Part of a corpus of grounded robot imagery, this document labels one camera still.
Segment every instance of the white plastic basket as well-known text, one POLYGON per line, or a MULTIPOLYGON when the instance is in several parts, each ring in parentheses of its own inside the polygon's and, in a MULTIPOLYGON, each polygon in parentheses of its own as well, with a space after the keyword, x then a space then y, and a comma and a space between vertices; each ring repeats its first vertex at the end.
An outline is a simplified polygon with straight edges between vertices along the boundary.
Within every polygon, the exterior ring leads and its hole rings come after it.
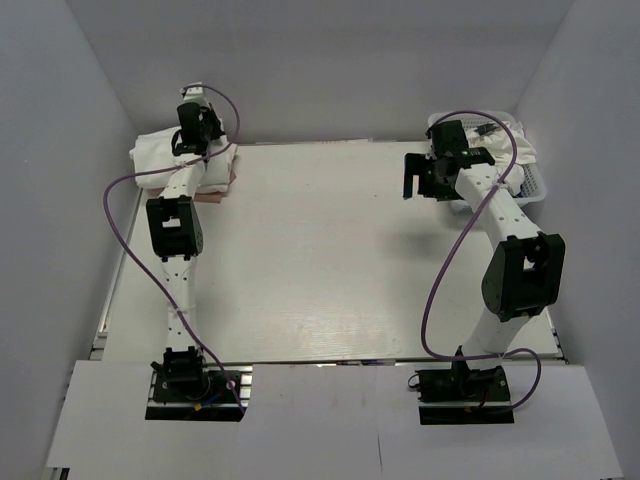
MULTIPOLYGON (((443 113, 434 113, 429 116, 429 126, 433 125, 433 123, 438 120, 440 117, 443 117, 449 112, 443 113)), ((511 114, 507 112, 492 112, 490 110, 486 110, 486 113, 493 115, 494 117, 502 120, 503 122, 511 122, 515 125, 517 122, 511 116, 511 114)), ((481 117, 480 115, 472 115, 472 114, 461 114, 454 115, 452 117, 447 118, 447 120, 462 120, 462 126, 467 128, 479 127, 480 125, 484 125, 487 122, 490 122, 488 118, 481 117)), ((547 196, 547 188, 544 185, 544 181, 542 180, 542 176, 540 175, 540 171, 535 163, 530 165, 522 165, 524 169, 524 182, 520 188, 521 196, 515 197, 514 200, 521 207, 523 205, 527 205, 528 203, 535 203, 544 200, 547 196)), ((449 207, 454 214, 471 214, 471 207, 464 200, 452 200, 449 203, 449 207)))

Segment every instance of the folded cloth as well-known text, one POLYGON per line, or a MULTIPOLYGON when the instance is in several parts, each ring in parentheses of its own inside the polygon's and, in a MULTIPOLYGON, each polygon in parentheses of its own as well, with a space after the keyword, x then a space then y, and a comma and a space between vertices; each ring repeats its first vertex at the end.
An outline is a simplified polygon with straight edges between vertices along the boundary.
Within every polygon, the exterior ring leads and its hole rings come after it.
MULTIPOLYGON (((140 135, 136 144, 129 152, 129 157, 133 160, 136 173, 149 170, 158 170, 176 165, 176 157, 171 152, 171 138, 180 127, 167 128, 159 132, 148 135, 140 135)), ((227 137, 222 136, 218 140, 219 146, 210 146, 210 149, 222 149, 227 145, 227 137)), ((207 171, 200 180, 198 193, 226 192, 229 188, 233 157, 237 146, 232 145, 222 155, 211 158, 207 165, 207 171)), ((180 155, 179 160, 188 162, 197 158, 197 155, 180 155)), ((136 182, 140 188, 157 189, 164 188, 173 172, 158 173, 155 175, 144 175, 136 177, 136 182)))
MULTIPOLYGON (((536 150, 529 143, 529 141, 524 138, 524 130, 522 128, 522 124, 517 123, 513 125, 511 122, 504 122, 511 133, 513 134, 514 139, 516 140, 516 146, 518 147, 518 156, 516 158, 516 164, 513 166, 513 169, 507 175, 505 179, 505 184, 509 189, 509 192, 512 196, 516 196, 520 194, 520 190, 522 184, 524 183, 524 169, 521 165, 529 165, 531 163, 536 162, 536 150)), ((511 141, 507 136, 506 132, 499 128, 491 133, 486 135, 478 135, 476 133, 475 128, 471 128, 465 130, 465 134, 467 136, 467 140, 469 142, 469 146, 472 148, 477 147, 485 147, 491 156, 496 161, 496 178, 497 180, 500 175, 505 171, 509 163, 511 163, 511 158, 513 157, 513 149, 511 148, 511 141)))
MULTIPOLYGON (((529 165, 536 163, 536 149, 529 143, 529 140, 524 138, 524 130, 521 123, 513 125, 511 122, 504 122, 513 137, 516 140, 516 146, 518 147, 518 158, 516 163, 518 165, 529 165)), ((474 128, 465 130, 467 140, 470 147, 485 147, 489 150, 489 153, 496 160, 496 164, 506 164, 511 162, 513 150, 511 148, 511 141, 506 132, 499 128, 487 135, 478 135, 474 128)))

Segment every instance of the metal frame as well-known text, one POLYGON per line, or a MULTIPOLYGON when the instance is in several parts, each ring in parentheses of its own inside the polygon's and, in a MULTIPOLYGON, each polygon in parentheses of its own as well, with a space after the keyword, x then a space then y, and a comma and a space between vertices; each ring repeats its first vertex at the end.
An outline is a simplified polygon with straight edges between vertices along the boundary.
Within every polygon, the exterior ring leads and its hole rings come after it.
MULTIPOLYGON (((136 201, 134 202, 134 205, 133 205, 133 210, 131 211, 131 217, 129 218, 129 222, 127 222, 128 227, 127 227, 126 235, 123 235, 127 243, 130 242, 131 236, 133 235, 133 228, 135 227, 136 217, 138 215, 138 209, 140 208, 140 201, 142 200, 142 195, 143 195, 143 190, 139 188, 136 201)), ((118 283, 120 281, 120 276, 122 274, 122 265, 124 264, 126 256, 127 254, 124 252, 124 250, 120 249, 119 258, 118 258, 118 261, 116 262, 116 266, 111 276, 111 282, 109 283, 107 296, 104 300, 102 313, 100 314, 100 322, 98 323, 97 334, 109 331, 109 325, 108 325, 109 311, 111 310, 113 294, 115 293, 116 288, 118 287, 118 283)))

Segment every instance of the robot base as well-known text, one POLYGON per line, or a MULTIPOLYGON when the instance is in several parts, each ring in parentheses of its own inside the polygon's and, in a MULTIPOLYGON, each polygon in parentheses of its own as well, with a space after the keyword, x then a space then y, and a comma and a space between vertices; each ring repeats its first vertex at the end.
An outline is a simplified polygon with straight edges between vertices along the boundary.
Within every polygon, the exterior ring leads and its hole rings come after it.
POLYGON ((514 423, 507 377, 498 367, 489 381, 463 394, 454 370, 419 370, 420 425, 514 423))

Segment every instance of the wire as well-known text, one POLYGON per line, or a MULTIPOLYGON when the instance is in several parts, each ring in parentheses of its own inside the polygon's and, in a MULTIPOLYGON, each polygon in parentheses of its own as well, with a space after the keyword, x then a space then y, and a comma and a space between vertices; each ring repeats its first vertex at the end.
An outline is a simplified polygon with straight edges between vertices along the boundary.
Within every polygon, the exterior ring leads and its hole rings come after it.
POLYGON ((419 373, 414 373, 413 375, 411 375, 409 377, 409 379, 407 380, 407 387, 409 387, 409 390, 415 390, 417 388, 420 388, 420 378, 418 378, 418 381, 414 384, 411 384, 411 379, 419 377, 420 374, 419 373))
POLYGON ((454 115, 459 115, 459 114, 479 115, 481 117, 488 118, 489 120, 492 120, 495 123, 497 123, 505 131, 505 133, 509 137, 509 141, 511 142, 511 148, 513 150, 513 153, 512 153, 512 156, 511 156, 511 162, 509 162, 509 165, 507 166, 507 168, 504 170, 504 172, 502 172, 502 175, 500 175, 500 177, 498 178, 498 180, 495 183, 495 185, 493 185, 493 187, 491 187, 491 189, 489 190, 489 193, 487 193, 487 196, 484 197, 482 202, 480 202, 480 205, 478 205, 478 208, 474 212, 474 214, 471 217, 471 219, 469 220, 469 223, 467 223, 467 225, 465 225, 465 227, 462 229, 462 232, 460 232, 460 235, 458 236, 458 239, 453 244, 453 247, 451 247, 451 251, 447 255, 447 258, 445 259, 444 263, 442 264, 442 267, 440 268, 440 271, 438 272, 438 275, 436 276, 436 279, 434 280, 433 286, 431 287, 431 291, 429 292, 429 297, 427 298, 427 304, 426 304, 425 309, 424 309, 424 314, 422 316, 422 326, 421 326, 421 330, 420 330, 420 339, 422 341, 422 348, 424 348, 425 352, 427 352, 433 358, 435 358, 437 360, 443 360, 445 362, 465 362, 465 361, 472 361, 472 360, 488 360, 488 359, 492 359, 492 358, 501 358, 501 357, 502 358, 509 358, 509 357, 513 357, 514 355, 517 355, 518 353, 527 353, 527 354, 531 355, 534 358, 534 360, 536 361, 536 365, 537 365, 536 378, 535 378, 535 380, 533 382, 533 385, 532 385, 531 389, 527 392, 527 394, 524 397, 522 397, 522 399, 520 399, 518 402, 516 402, 511 407, 509 407, 509 409, 513 410, 513 409, 519 407, 520 405, 522 405, 523 403, 525 403, 527 400, 529 400, 529 398, 531 398, 531 396, 535 392, 536 388, 538 388, 538 384, 540 383, 540 377, 542 376, 542 362, 540 361, 540 357, 538 356, 538 354, 536 352, 534 352, 530 348, 524 348, 523 347, 523 348, 516 348, 515 350, 511 350, 509 352, 506 352, 503 355, 498 354, 498 353, 490 353, 490 354, 485 354, 485 355, 451 356, 451 355, 441 355, 441 354, 439 354, 437 352, 434 352, 433 350, 431 350, 431 348, 429 348, 429 345, 427 344, 427 322, 429 320, 429 313, 431 312, 431 307, 433 306, 433 300, 435 299, 436 292, 438 291, 438 287, 440 286, 440 283, 442 282, 442 279, 444 278, 444 274, 446 273, 447 269, 449 268, 449 265, 451 265, 453 257, 455 256, 455 254, 457 253, 458 249, 460 248, 460 245, 462 244, 462 241, 466 238, 467 234, 469 233, 469 231, 471 230, 473 225, 476 223, 476 221, 480 217, 480 214, 482 213, 484 208, 487 206, 487 204, 491 201, 493 196, 496 194, 496 192, 500 188, 500 184, 504 183, 504 181, 507 178, 507 176, 509 175, 509 173, 511 173, 511 170, 513 170, 513 167, 516 164, 516 159, 518 158, 518 147, 516 145, 516 140, 513 137, 513 134, 511 133, 511 130, 509 130, 509 127, 507 127, 502 120, 500 120, 499 118, 497 118, 497 117, 495 117, 495 116, 493 116, 493 115, 491 115, 489 113, 480 112, 478 110, 457 110, 455 112, 451 112, 451 113, 448 113, 448 114, 440 117, 438 120, 436 120, 433 123, 433 125, 437 125, 438 123, 442 122, 443 120, 446 120, 449 117, 452 117, 454 115))
MULTIPOLYGON (((182 168, 184 168, 186 166, 193 165, 193 164, 195 164, 197 162, 209 160, 210 158, 216 157, 216 156, 226 152, 229 148, 231 148, 231 145, 233 143, 236 143, 236 141, 238 140, 238 136, 240 134, 240 112, 238 112, 238 108, 236 107, 235 103, 233 103, 233 101, 227 95, 225 95, 223 92, 221 92, 220 90, 218 90, 216 88, 210 87, 209 85, 190 84, 190 85, 187 85, 184 88, 188 89, 188 88, 193 88, 193 87, 202 87, 202 88, 206 88, 208 90, 211 90, 212 92, 215 92, 218 95, 220 95, 222 98, 224 98, 229 103, 229 105, 233 109, 233 113, 234 113, 234 115, 236 117, 236 129, 233 132, 233 136, 232 136, 231 140, 229 140, 229 142, 227 143, 227 145, 224 148, 218 150, 217 152, 213 152, 213 153, 209 153, 207 155, 203 155, 203 156, 198 157, 198 158, 196 158, 194 160, 190 160, 188 162, 185 162, 182 165, 176 165, 174 167, 167 167, 167 168, 160 168, 158 170, 149 170, 149 171, 146 171, 146 172, 131 173, 129 175, 124 175, 122 177, 116 178, 104 190, 104 193, 102 195, 102 206, 104 208, 104 213, 105 213, 105 215, 107 217, 107 221, 109 222, 109 226, 111 227, 111 230, 113 231, 113 234, 115 235, 116 239, 118 240, 118 242, 120 243, 120 245, 122 246, 124 251, 127 253, 127 255, 129 255, 131 260, 133 260, 136 263, 136 265, 138 265, 138 267, 140 267, 140 269, 142 269, 142 271, 147 274, 147 276, 153 281, 153 283, 156 284, 156 286, 160 289, 160 291, 164 294, 164 296, 167 297, 167 300, 169 300, 169 303, 171 304, 171 306, 176 310, 176 313, 177 313, 178 317, 180 318, 180 321, 182 322, 182 325, 183 325, 184 329, 187 331, 187 333, 189 333, 189 335, 191 336, 193 341, 196 344, 198 344, 198 346, 200 346, 200 348, 202 348, 202 350, 204 350, 207 354, 209 354, 209 356, 211 358, 213 358, 213 361, 216 363, 216 365, 220 369, 220 372, 222 372, 222 375, 224 376, 225 380, 229 384, 231 384, 231 378, 229 377, 229 374, 225 370, 224 365, 222 364, 220 359, 216 356, 216 354, 213 353, 213 351, 209 347, 207 347, 204 344, 204 342, 202 340, 200 340, 200 338, 198 338, 198 336, 195 334, 195 332, 189 326, 189 323, 187 322, 187 319, 185 318, 184 314, 180 311, 180 307, 179 307, 178 303, 173 298, 173 296, 171 295, 169 290, 167 290, 167 288, 162 284, 162 282, 160 282, 160 280, 158 280, 158 277, 156 277, 151 272, 151 270, 149 270, 147 268, 147 266, 144 263, 142 263, 142 261, 138 258, 138 256, 135 253, 133 253, 133 251, 131 250, 129 245, 127 245, 127 241, 124 239, 124 237, 122 236, 122 234, 118 230, 118 227, 117 227, 115 221, 113 220, 113 216, 111 215, 111 210, 109 209, 109 193, 111 192, 113 187, 115 187, 119 183, 124 182, 125 180, 129 180, 130 178, 142 177, 142 176, 145 176, 145 175, 155 175, 155 174, 158 174, 158 173, 165 173, 165 172, 172 172, 172 171, 180 170, 180 169, 182 169, 182 168)), ((244 413, 245 412, 245 408, 242 405, 242 401, 240 400, 240 396, 235 391, 235 389, 231 389, 231 392, 233 393, 233 397, 234 397, 236 403, 238 404, 238 407, 240 408, 240 411, 242 413, 244 413)))
POLYGON ((209 397, 208 399, 206 399, 204 402, 199 403, 198 405, 196 405, 195 407, 193 407, 196 412, 198 410, 202 410, 204 407, 206 407, 207 405, 211 405, 213 402, 215 402, 218 398, 220 397, 219 393, 216 393, 213 397, 209 397))

